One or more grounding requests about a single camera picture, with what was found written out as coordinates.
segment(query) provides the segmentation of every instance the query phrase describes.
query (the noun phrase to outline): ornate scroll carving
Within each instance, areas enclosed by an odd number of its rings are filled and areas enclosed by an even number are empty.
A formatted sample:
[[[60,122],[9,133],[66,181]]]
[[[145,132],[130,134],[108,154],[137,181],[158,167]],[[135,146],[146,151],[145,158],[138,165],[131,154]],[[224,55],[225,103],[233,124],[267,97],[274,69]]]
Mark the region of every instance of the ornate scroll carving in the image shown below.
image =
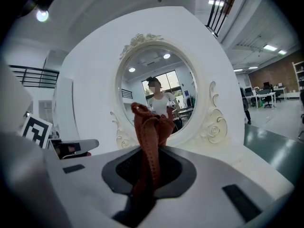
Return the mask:
[[[217,97],[215,82],[212,81],[209,87],[210,107],[201,126],[200,136],[207,138],[210,143],[219,143],[227,135],[227,123],[223,114],[217,108]]]
[[[110,112],[110,114],[112,116],[114,116],[114,118],[115,118],[115,120],[113,120],[112,122],[117,124],[117,131],[116,131],[117,147],[122,150],[122,149],[126,149],[126,148],[129,148],[129,147],[139,145],[136,140],[134,140],[130,135],[128,135],[123,130],[123,128],[119,124],[119,121],[117,120],[114,112]]]
[[[123,52],[120,54],[120,60],[135,46],[140,45],[143,42],[146,41],[154,41],[154,40],[163,40],[161,36],[156,36],[152,34],[147,34],[144,36],[143,34],[137,34],[135,37],[131,39],[131,42],[129,45],[125,45]]]

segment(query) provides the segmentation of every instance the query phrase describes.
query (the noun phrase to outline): oval mirror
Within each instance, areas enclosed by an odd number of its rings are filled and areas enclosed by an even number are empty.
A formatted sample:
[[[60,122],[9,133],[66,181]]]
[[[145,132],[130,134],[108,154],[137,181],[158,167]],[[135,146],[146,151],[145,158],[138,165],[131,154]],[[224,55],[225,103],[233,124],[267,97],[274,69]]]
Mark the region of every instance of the oval mirror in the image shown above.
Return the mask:
[[[134,124],[133,102],[157,115],[172,115],[178,132],[191,120],[197,89],[194,74],[182,56],[171,48],[146,46],[128,58],[121,85],[123,110]]]

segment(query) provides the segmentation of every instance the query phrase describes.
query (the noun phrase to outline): white floor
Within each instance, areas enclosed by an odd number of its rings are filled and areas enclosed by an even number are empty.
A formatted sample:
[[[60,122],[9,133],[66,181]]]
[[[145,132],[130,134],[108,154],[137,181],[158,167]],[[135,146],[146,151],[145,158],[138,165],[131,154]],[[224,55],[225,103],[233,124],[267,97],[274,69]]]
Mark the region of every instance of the white floor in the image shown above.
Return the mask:
[[[301,114],[303,105],[300,100],[281,100],[276,107],[249,107],[253,126],[277,133],[289,139],[298,140],[303,127]]]

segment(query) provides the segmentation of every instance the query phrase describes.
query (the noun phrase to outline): black rectangle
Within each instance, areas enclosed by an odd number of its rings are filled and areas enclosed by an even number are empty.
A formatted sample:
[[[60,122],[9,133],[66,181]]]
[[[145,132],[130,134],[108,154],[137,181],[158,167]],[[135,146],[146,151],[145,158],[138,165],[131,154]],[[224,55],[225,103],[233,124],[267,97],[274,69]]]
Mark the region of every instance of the black rectangle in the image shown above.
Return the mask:
[[[71,172],[74,172],[74,171],[81,170],[83,168],[85,168],[83,165],[78,164],[78,165],[72,165],[72,166],[69,166],[69,167],[65,167],[65,168],[63,168],[63,171],[65,172],[65,174],[68,174],[68,173],[71,173]]]
[[[236,184],[225,186],[222,189],[245,222],[251,221],[262,212]]]

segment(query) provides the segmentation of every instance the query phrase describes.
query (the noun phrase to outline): dark hair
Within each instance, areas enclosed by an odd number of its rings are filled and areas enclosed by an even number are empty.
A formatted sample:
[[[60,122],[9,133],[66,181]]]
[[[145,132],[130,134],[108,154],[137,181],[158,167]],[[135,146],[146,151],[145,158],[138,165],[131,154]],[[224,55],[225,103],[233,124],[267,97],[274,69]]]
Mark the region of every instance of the dark hair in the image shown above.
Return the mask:
[[[153,83],[157,82],[160,84],[160,86],[162,86],[162,84],[160,83],[160,81],[156,78],[156,77],[149,77],[146,79],[148,81],[148,86],[154,86]]]

